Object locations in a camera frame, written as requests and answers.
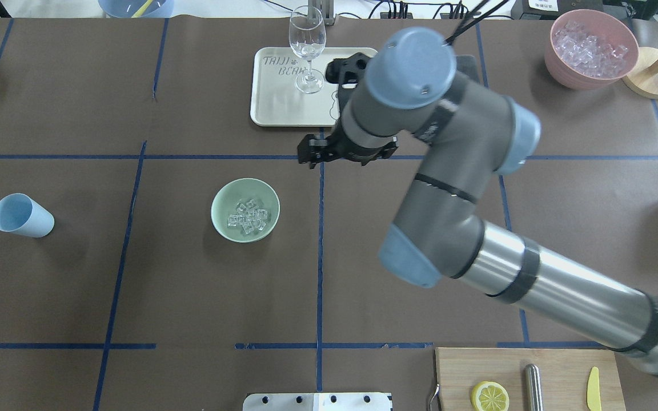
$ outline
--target wine glass base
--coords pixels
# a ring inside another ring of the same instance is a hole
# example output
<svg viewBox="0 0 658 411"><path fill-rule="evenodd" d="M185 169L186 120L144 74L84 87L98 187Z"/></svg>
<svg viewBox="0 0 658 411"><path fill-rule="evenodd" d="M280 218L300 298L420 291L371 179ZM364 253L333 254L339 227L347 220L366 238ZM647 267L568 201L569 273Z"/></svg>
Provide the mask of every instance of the wine glass base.
<svg viewBox="0 0 658 411"><path fill-rule="evenodd" d="M311 70L311 73L314 74L314 78L311 80L308 79L308 72L299 73L296 76L296 88L299 91L306 94L314 94L321 91L322 87L324 87L324 76L322 72L314 68Z"/></svg>

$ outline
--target brown table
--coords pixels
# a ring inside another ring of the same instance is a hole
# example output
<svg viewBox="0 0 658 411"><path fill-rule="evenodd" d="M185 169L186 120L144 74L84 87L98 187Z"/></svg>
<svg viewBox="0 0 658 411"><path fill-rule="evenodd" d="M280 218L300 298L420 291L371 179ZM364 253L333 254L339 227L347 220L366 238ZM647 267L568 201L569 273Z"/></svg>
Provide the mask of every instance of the brown table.
<svg viewBox="0 0 658 411"><path fill-rule="evenodd" d="M300 166L318 130L248 115L253 56L285 46L287 24L0 20L0 198L25 192L56 221L39 240L0 232L0 410L240 409L248 393L316 390L417 410L433 346L595 346L457 281L420 289L382 268L425 147L403 135L391 160ZM455 27L340 18L328 44L378 49L412 24ZM479 214L658 295L658 102L621 82L559 86L550 25L489 21L455 45L543 122ZM658 46L658 23L634 29ZM232 244L209 207L246 176L276 189L281 218ZM623 359L619 372L629 410L658 409L658 379Z"/></svg>

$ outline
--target lemon slice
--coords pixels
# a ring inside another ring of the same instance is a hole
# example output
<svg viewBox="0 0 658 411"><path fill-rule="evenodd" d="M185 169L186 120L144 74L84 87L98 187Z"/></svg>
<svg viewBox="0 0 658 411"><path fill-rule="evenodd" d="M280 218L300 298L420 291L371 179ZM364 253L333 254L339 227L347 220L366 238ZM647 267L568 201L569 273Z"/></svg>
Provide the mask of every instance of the lemon slice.
<svg viewBox="0 0 658 411"><path fill-rule="evenodd" d="M507 411L509 394L497 382L482 381L472 390L471 403L476 411Z"/></svg>

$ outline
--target yellow utensil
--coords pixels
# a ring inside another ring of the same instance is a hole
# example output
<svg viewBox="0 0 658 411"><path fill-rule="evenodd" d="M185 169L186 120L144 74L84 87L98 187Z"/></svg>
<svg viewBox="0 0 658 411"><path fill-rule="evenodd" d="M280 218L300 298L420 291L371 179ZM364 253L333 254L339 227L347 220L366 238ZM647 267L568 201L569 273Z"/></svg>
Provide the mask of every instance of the yellow utensil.
<svg viewBox="0 0 658 411"><path fill-rule="evenodd" d="M151 6L151 3L153 2L154 0L146 0L146 3L141 5L141 7L139 7L139 10L136 10L136 13L134 13L134 15L131 16L131 18L141 17L144 14L144 11L146 11L146 9L148 9L149 6Z"/></svg>
<svg viewBox="0 0 658 411"><path fill-rule="evenodd" d="M598 367L593 367L591 374L588 375L588 390L585 401L588 403L588 408L591 411L601 411L601 388L598 378Z"/></svg>

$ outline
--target robotic arm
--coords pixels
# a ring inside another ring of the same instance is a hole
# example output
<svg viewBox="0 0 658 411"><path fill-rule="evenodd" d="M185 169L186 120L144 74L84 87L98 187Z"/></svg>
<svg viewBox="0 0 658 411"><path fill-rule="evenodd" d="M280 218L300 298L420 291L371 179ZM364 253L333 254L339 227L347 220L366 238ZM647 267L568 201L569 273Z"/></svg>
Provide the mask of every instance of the robotic arm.
<svg viewBox="0 0 658 411"><path fill-rule="evenodd" d="M335 61L327 80L340 85L340 117L325 140L301 141L300 162L313 168L339 158L363 165L387 158L400 130L430 146L379 252L387 270L421 287L443 276L459 279L550 317L658 377L658 297L474 214L489 179L516 171L535 150L534 114L456 72L454 50L430 29L399 31L372 60Z"/></svg>

